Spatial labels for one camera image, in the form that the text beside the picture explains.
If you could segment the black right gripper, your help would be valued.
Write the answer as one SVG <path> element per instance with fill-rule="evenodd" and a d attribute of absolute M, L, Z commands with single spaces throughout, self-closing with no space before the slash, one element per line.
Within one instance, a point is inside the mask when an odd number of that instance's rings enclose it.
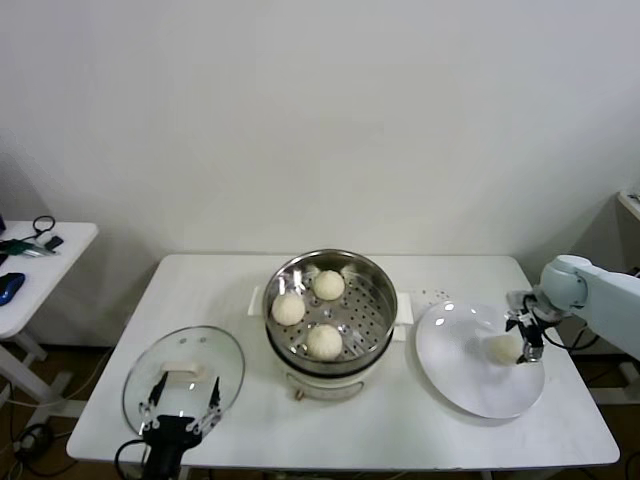
<path fill-rule="evenodd" d="M 524 323 L 525 313 L 538 322 L 550 325 L 561 323 L 568 317 L 568 313 L 555 307 L 542 292 L 529 292 L 524 295 L 524 311 L 507 312 L 505 331 L 516 329 L 522 337 L 522 353 L 516 361 L 517 364 L 538 363 L 544 352 L 542 332 L 536 324 Z"/>

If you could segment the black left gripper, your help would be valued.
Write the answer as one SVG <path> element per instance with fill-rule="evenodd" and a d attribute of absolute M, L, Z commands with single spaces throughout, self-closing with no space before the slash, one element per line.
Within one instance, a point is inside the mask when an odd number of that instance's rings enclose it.
<path fill-rule="evenodd" d="M 168 373 L 152 387 L 147 399 L 138 405 L 141 415 L 139 432 L 144 442 L 152 449 L 195 448 L 202 441 L 202 434 L 209 434 L 222 417 L 220 377 L 216 378 L 205 414 L 195 420 L 188 416 L 159 415 L 156 408 L 164 391 Z"/>

